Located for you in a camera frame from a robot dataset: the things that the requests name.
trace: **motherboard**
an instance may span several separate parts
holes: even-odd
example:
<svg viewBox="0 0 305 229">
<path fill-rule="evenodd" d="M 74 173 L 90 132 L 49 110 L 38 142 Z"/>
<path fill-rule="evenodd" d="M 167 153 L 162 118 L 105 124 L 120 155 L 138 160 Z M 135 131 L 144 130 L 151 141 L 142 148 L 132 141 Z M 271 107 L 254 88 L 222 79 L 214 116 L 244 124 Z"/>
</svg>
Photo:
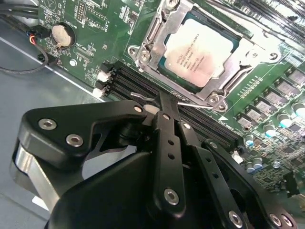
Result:
<svg viewBox="0 0 305 229">
<path fill-rule="evenodd" d="M 99 96 L 130 94 L 135 77 L 112 93 L 114 78 L 103 66 L 121 62 L 139 81 L 197 105 L 244 140 L 247 150 L 233 156 L 263 187 L 273 189 L 292 170 L 305 177 L 305 2 L 220 2 L 273 32 L 209 3 L 40 0 L 40 25 L 52 35 L 39 42 Z"/>
</svg>

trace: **electronic component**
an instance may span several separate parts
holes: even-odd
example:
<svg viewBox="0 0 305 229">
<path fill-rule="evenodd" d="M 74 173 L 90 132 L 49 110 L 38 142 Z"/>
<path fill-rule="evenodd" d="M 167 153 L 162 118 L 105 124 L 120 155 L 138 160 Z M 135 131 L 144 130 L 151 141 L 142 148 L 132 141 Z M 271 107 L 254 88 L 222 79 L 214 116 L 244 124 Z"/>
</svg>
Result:
<svg viewBox="0 0 305 229">
<path fill-rule="evenodd" d="M 53 25 L 52 38 L 56 42 L 56 46 L 60 49 L 68 48 L 75 43 L 75 33 L 73 29 L 64 22 Z"/>
<path fill-rule="evenodd" d="M 253 159 L 253 168 L 255 168 L 256 170 L 262 169 L 263 165 L 262 165 L 262 159 L 260 157 L 256 157 Z"/>
<path fill-rule="evenodd" d="M 247 173 L 253 173 L 255 171 L 255 168 L 253 168 L 253 163 L 252 162 L 247 163 L 246 171 L 247 171 Z"/>
<path fill-rule="evenodd" d="M 276 136 L 275 126 L 273 124 L 265 124 L 264 132 L 265 132 L 266 137 Z"/>
<path fill-rule="evenodd" d="M 283 149 L 283 152 L 285 152 L 285 153 L 287 153 L 287 154 L 291 154 L 291 153 L 293 153 L 294 151 L 295 151 L 295 150 L 292 149 L 292 148 L 289 147 L 289 146 Z"/>
<path fill-rule="evenodd" d="M 305 105 L 302 102 L 297 102 L 292 105 L 295 114 L 301 118 L 305 118 Z"/>
<path fill-rule="evenodd" d="M 303 84 L 305 82 L 305 75 L 298 70 L 293 71 L 287 77 L 297 84 Z"/>
<path fill-rule="evenodd" d="M 297 124 L 293 124 L 291 127 L 289 127 L 290 130 L 297 132 L 301 129 L 300 126 L 298 126 Z"/>
<path fill-rule="evenodd" d="M 293 87 L 290 83 L 288 83 L 287 81 L 283 80 L 283 79 L 279 79 L 276 84 L 275 87 L 282 92 L 283 94 L 286 95 L 290 95 L 290 94 L 299 94 L 300 91 L 297 90 L 295 87 Z"/>
<path fill-rule="evenodd" d="M 282 113 L 277 116 L 277 120 L 280 122 L 280 126 L 283 128 L 288 128 L 291 126 L 292 121 L 288 114 Z"/>
<path fill-rule="evenodd" d="M 254 145 L 253 135 L 246 135 L 246 137 L 244 138 L 244 142 L 246 146 L 253 146 Z"/>
</svg>

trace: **screw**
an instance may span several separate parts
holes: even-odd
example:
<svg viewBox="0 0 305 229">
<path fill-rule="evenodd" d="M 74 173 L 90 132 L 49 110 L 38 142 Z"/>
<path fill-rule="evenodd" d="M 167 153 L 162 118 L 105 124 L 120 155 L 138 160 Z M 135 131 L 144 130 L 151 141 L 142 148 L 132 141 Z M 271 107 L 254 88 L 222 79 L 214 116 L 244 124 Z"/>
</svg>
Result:
<svg viewBox="0 0 305 229">
<path fill-rule="evenodd" d="M 170 120 L 170 116 L 168 116 L 167 114 L 163 114 L 163 118 L 167 119 L 167 120 Z"/>
<path fill-rule="evenodd" d="M 275 52 L 273 52 L 273 53 L 271 53 L 271 54 L 269 55 L 269 59 L 272 60 L 272 61 L 276 60 L 277 57 L 278 57 L 278 55 L 277 55 Z"/>
<path fill-rule="evenodd" d="M 139 106 L 134 106 L 134 109 L 135 109 L 137 112 L 140 112 L 140 113 L 143 111 L 143 109 L 140 108 Z"/>
<path fill-rule="evenodd" d="M 210 142 L 210 145 L 214 148 L 217 149 L 217 145 L 214 142 Z"/>
<path fill-rule="evenodd" d="M 169 10 L 174 9 L 179 3 L 179 0 L 166 0 L 165 5 Z"/>
<path fill-rule="evenodd" d="M 164 190 L 164 198 L 170 205 L 177 205 L 179 203 L 178 194 L 171 188 Z"/>
<path fill-rule="evenodd" d="M 56 122 L 48 118 L 43 118 L 39 120 L 38 125 L 41 129 L 44 130 L 54 130 L 57 127 Z"/>
<path fill-rule="evenodd" d="M 243 227 L 243 221 L 235 211 L 229 211 L 229 218 L 237 228 Z"/>
<path fill-rule="evenodd" d="M 81 136 L 72 134 L 66 137 L 66 142 L 73 147 L 80 147 L 84 143 L 84 140 Z"/>
<path fill-rule="evenodd" d="M 280 221 L 280 219 L 275 215 L 275 214 L 270 214 L 270 218 L 271 218 L 271 220 L 272 220 L 272 222 L 275 224 L 275 225 L 277 225 L 277 226 L 281 226 L 282 225 L 282 223 L 281 223 L 281 221 Z"/>
<path fill-rule="evenodd" d="M 187 123 L 183 123 L 183 126 L 184 126 L 187 130 L 190 130 L 190 129 L 191 129 L 191 126 L 188 125 Z"/>
<path fill-rule="evenodd" d="M 290 221 L 290 219 L 288 219 L 287 216 L 282 215 L 282 218 L 283 218 L 283 220 L 285 221 L 285 223 L 286 223 L 288 226 L 293 227 L 292 222 Z"/>
<path fill-rule="evenodd" d="M 149 53 L 148 51 L 143 50 L 143 51 L 142 51 L 142 55 L 141 55 L 141 59 L 142 59 L 142 61 L 146 62 L 146 61 L 149 60 L 149 57 L 150 57 L 150 56 L 151 56 L 151 55 L 150 55 L 150 53 Z"/>
</svg>

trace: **black component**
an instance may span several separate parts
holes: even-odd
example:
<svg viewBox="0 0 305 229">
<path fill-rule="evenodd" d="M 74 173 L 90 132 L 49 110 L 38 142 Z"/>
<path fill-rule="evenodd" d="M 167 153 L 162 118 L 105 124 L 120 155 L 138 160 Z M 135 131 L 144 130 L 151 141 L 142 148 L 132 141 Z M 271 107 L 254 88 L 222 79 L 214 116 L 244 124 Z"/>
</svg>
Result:
<svg viewBox="0 0 305 229">
<path fill-rule="evenodd" d="M 287 153 L 287 154 L 291 154 L 291 153 L 293 153 L 295 150 L 288 146 L 288 147 L 286 147 L 285 149 L 283 149 L 283 151 L 284 151 L 285 153 Z"/>
<path fill-rule="evenodd" d="M 51 36 L 51 30 L 49 30 L 41 25 L 35 25 L 35 26 L 31 27 L 29 29 L 28 33 L 33 34 L 36 39 L 45 39 L 45 38 Z"/>
<path fill-rule="evenodd" d="M 298 126 L 297 124 L 293 124 L 291 127 L 289 127 L 289 129 L 291 129 L 294 132 L 297 132 L 301 129 L 301 127 Z"/>
<path fill-rule="evenodd" d="M 300 166 L 303 164 L 302 161 L 299 161 L 298 158 L 294 158 L 290 161 L 291 164 L 295 165 L 295 166 Z"/>
<path fill-rule="evenodd" d="M 282 214 L 296 225 L 220 144 L 200 143 L 180 120 L 175 98 L 161 92 L 153 104 L 160 109 L 156 115 L 134 101 L 119 101 L 35 109 L 23 116 L 13 162 L 52 207 L 48 229 L 271 229 L 271 213 L 283 229 L 296 228 L 284 223 Z M 46 117 L 56 120 L 54 129 L 39 125 Z M 82 145 L 70 145 L 71 133 L 81 136 Z M 102 136 L 98 143 L 95 135 Z M 128 145 L 137 152 L 71 185 L 94 149 L 102 154 Z M 56 192 L 60 198 L 54 202 L 47 191 L 58 190 L 55 181 L 66 178 L 57 185 L 67 190 Z"/>
<path fill-rule="evenodd" d="M 55 65 L 57 63 L 57 58 L 48 54 L 47 53 L 47 56 L 49 57 L 49 61 L 48 61 L 48 65 L 49 66 L 52 66 L 52 65 Z M 44 57 L 44 55 L 41 53 L 37 56 L 37 60 L 39 60 L 40 62 L 45 62 L 46 58 Z"/>
<path fill-rule="evenodd" d="M 105 66 L 102 64 L 102 68 L 105 68 L 105 72 L 111 71 L 113 78 L 112 82 L 107 82 L 107 86 L 109 87 L 107 94 L 113 94 L 121 100 L 132 99 L 144 105 L 149 104 L 149 102 L 133 97 L 130 93 L 140 93 L 148 98 L 156 97 L 160 91 L 170 94 L 169 91 L 161 88 L 158 84 L 146 79 L 136 71 L 127 68 L 122 62 L 116 62 L 115 64 L 106 63 Z M 200 109 L 179 106 L 179 113 L 181 119 L 194 128 L 201 142 L 204 139 L 211 138 L 219 142 L 228 151 L 232 151 L 236 147 L 244 144 L 242 137 L 220 125 Z"/>
</svg>

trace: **black dimm slot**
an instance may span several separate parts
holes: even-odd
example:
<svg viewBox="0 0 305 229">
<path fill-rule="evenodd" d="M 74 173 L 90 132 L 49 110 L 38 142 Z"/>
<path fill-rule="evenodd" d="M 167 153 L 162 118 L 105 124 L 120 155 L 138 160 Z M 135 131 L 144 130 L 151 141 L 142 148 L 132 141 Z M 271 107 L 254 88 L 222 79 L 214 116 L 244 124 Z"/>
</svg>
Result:
<svg viewBox="0 0 305 229">
<path fill-rule="evenodd" d="M 296 32 L 298 35 L 300 35 L 300 36 L 304 35 L 305 29 L 303 27 L 299 26 L 297 23 L 289 20 L 288 18 L 284 17 L 282 14 L 280 14 L 278 11 L 273 9 L 271 6 L 269 6 L 265 2 L 263 2 L 261 0 L 252 0 L 252 1 L 250 1 L 250 4 L 257 6 L 258 8 L 263 10 L 265 14 L 271 13 L 271 15 L 269 15 L 271 17 L 276 16 L 277 18 L 274 18 L 274 19 L 275 20 L 280 19 L 283 22 L 283 24 L 286 24 L 286 26 L 293 26 L 295 29 L 298 30 L 298 32 Z"/>
</svg>

